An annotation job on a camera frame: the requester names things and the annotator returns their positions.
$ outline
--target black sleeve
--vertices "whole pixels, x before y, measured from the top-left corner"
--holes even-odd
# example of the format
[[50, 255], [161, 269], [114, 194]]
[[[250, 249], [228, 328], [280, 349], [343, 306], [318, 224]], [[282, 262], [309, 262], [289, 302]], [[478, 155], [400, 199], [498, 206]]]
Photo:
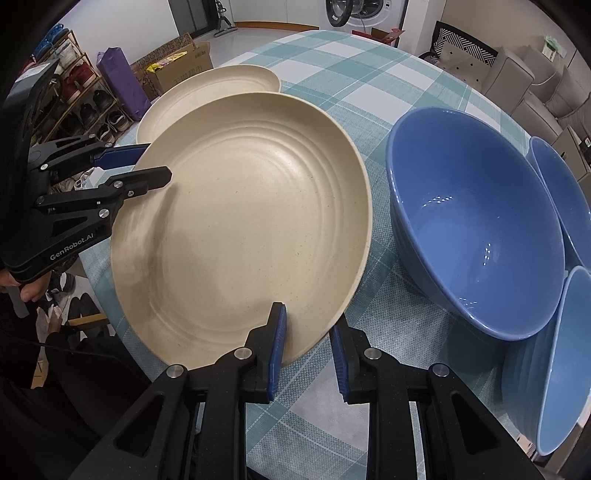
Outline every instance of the black sleeve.
[[40, 349], [22, 341], [38, 342], [37, 309], [34, 304], [27, 307], [29, 316], [18, 318], [9, 296], [0, 293], [0, 377], [8, 378], [22, 388], [31, 387]]

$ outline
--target shoe rack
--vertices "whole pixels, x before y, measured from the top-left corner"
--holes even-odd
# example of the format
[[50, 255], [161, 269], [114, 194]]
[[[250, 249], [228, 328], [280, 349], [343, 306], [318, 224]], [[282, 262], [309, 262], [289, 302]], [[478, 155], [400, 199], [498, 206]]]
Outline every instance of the shoe rack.
[[[68, 64], [64, 66], [62, 65], [63, 58], [61, 58], [58, 55], [58, 52], [60, 51], [60, 47], [62, 47], [64, 43], [67, 41], [70, 41], [70, 43], [72, 44], [76, 56], [73, 60], [69, 61]], [[56, 140], [58, 138], [71, 136], [65, 129], [61, 128], [62, 122], [71, 114], [74, 114], [78, 117], [78, 119], [81, 119], [80, 107], [83, 103], [89, 103], [98, 113], [98, 117], [96, 118], [96, 120], [92, 122], [91, 125], [89, 125], [87, 128], [83, 126], [84, 134], [97, 134], [98, 130], [102, 127], [102, 125], [107, 124], [107, 116], [115, 110], [120, 110], [123, 116], [125, 116], [125, 118], [129, 121], [129, 124], [133, 124], [133, 120], [127, 115], [127, 113], [125, 113], [119, 99], [113, 94], [107, 82], [100, 75], [100, 72], [93, 67], [92, 62], [90, 61], [90, 58], [88, 58], [86, 52], [82, 51], [82, 49], [80, 48], [78, 41], [76, 40], [76, 36], [72, 30], [70, 30], [69, 33], [65, 35], [63, 38], [58, 40], [58, 42], [56, 42], [55, 45], [53, 45], [52, 48], [37, 61], [37, 63], [42, 63], [44, 61], [52, 59], [60, 60], [60, 66], [62, 71], [58, 75], [61, 77], [63, 82], [66, 81], [74, 67], [82, 63], [88, 65], [92, 73], [95, 75], [95, 78], [84, 88], [81, 88], [80, 85], [77, 85], [80, 94], [70, 103], [67, 103], [66, 100], [63, 100], [63, 103], [67, 108], [57, 119], [53, 116], [50, 117], [49, 115], [45, 115], [44, 113], [48, 108], [48, 104], [50, 104], [55, 97], [59, 98], [58, 83], [55, 80], [52, 82], [48, 94], [43, 102], [44, 107], [42, 107], [42, 111], [40, 113], [40, 117], [43, 117], [44, 115], [45, 117], [38, 118], [36, 120], [37, 128], [31, 141], [32, 145], [35, 143], [43, 143], [49, 140]], [[93, 102], [93, 93], [98, 89], [104, 90], [113, 99], [111, 104], [104, 110], [101, 110], [100, 107]], [[46, 121], [55, 121], [55, 124], [49, 130], [48, 128], [44, 128], [43, 130], [45, 131], [42, 132], [41, 126]], [[121, 132], [118, 131], [116, 128], [111, 128], [111, 133], [115, 137], [115, 140], [117, 140], [123, 133], [125, 133], [125, 131]]]

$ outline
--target beige plate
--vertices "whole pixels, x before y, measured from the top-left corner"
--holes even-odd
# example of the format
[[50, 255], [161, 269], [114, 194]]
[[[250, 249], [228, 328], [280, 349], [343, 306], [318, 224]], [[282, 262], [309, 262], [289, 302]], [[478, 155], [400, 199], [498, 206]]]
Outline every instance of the beige plate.
[[195, 75], [171, 88], [139, 123], [137, 143], [152, 143], [179, 118], [218, 98], [247, 92], [280, 92], [281, 81], [256, 65], [231, 65]]
[[137, 168], [167, 187], [126, 200], [113, 228], [117, 296], [168, 364], [214, 363], [287, 306], [283, 364], [312, 348], [348, 305], [368, 257], [363, 161], [314, 105], [280, 93], [215, 100], [152, 143]]

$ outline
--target ceramic bowl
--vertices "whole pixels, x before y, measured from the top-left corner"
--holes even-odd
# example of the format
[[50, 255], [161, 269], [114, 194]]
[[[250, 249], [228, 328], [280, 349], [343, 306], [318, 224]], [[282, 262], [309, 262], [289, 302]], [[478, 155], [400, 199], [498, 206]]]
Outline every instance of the ceramic bowl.
[[530, 139], [527, 160], [542, 177], [563, 228], [567, 268], [591, 268], [591, 212], [567, 164], [544, 140]]
[[424, 108], [386, 153], [392, 229], [425, 295], [503, 340], [539, 332], [564, 280], [552, 199], [503, 136], [463, 112]]
[[549, 455], [573, 429], [591, 388], [591, 276], [575, 267], [558, 310], [537, 335], [512, 343], [502, 376], [503, 404], [515, 426]]

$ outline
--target blue gripper pad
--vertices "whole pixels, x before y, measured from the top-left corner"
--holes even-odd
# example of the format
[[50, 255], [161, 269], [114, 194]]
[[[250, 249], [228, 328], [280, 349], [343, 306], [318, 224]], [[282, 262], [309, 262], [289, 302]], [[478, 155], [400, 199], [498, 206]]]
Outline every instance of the blue gripper pad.
[[340, 339], [338, 326], [332, 328], [330, 347], [333, 351], [333, 360], [335, 361], [336, 379], [339, 383], [339, 392], [343, 395], [343, 401], [349, 399], [349, 364], [345, 358], [345, 349]]
[[150, 144], [126, 145], [105, 150], [95, 160], [95, 167], [110, 170], [111, 168], [135, 165], [149, 146]]
[[275, 339], [273, 340], [273, 349], [271, 350], [271, 357], [269, 359], [269, 384], [267, 385], [267, 396], [269, 400], [275, 398], [277, 388], [279, 388], [279, 372], [281, 371], [281, 360], [283, 359], [286, 329], [287, 309], [285, 305], [282, 305], [279, 318], [277, 319]]

